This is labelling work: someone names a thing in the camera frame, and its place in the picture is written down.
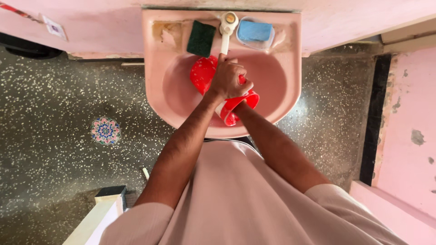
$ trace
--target blue soap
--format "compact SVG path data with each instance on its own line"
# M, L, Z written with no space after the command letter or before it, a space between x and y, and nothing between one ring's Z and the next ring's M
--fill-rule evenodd
M243 20L239 23L238 36L245 41L268 41L272 27L272 24Z

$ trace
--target white faucet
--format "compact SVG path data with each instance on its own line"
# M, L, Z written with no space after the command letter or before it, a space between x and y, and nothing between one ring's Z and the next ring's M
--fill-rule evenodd
M235 13L229 11L221 15L221 25L219 26L219 32L222 35L221 53L227 55L228 43L230 42L230 35L238 26L239 19Z

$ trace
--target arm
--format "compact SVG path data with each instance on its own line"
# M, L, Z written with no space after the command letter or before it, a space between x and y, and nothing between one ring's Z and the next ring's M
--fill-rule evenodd
M173 209L189 181L200 154L209 122L217 106L227 98L242 96L253 84L239 84L239 75L246 70L237 59L225 60L220 54L210 89L200 104L177 129L162 149L150 179L135 206L149 202L166 204Z
M240 103L233 112L250 133L265 163L297 190L305 193L315 185L331 183L288 136L246 103Z

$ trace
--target floral decal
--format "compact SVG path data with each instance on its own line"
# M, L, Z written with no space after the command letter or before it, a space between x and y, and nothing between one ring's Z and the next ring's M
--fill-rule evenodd
M110 145L121 138L121 129L115 120L102 116L92 122L91 135L96 142Z

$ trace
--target forearm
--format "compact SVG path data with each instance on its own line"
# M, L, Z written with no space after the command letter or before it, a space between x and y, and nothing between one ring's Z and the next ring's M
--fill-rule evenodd
M330 183L287 135L247 104L241 103L234 112L253 138L265 163L300 192Z
M160 202L175 208L200 154L203 139L221 99L206 94L162 149L135 205Z

